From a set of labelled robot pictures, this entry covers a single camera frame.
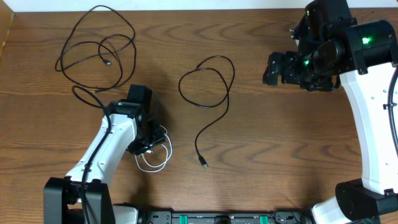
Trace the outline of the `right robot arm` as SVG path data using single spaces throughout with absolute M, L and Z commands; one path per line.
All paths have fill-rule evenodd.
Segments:
M 358 24 L 344 0 L 314 0 L 291 31 L 298 49 L 270 54 L 262 81 L 307 91 L 343 87 L 361 148 L 360 178 L 337 184 L 299 223 L 379 223 L 397 211 L 397 38 L 378 20 Z

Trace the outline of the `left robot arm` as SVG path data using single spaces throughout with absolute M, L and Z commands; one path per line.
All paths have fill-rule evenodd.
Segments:
M 125 152 L 141 156 L 165 142 L 166 134 L 149 114 L 153 92 L 131 85 L 127 98 L 103 110 L 101 127 L 79 162 L 64 178 L 44 187 L 44 223 L 145 223 L 146 214 L 128 203 L 113 204 L 109 185 Z

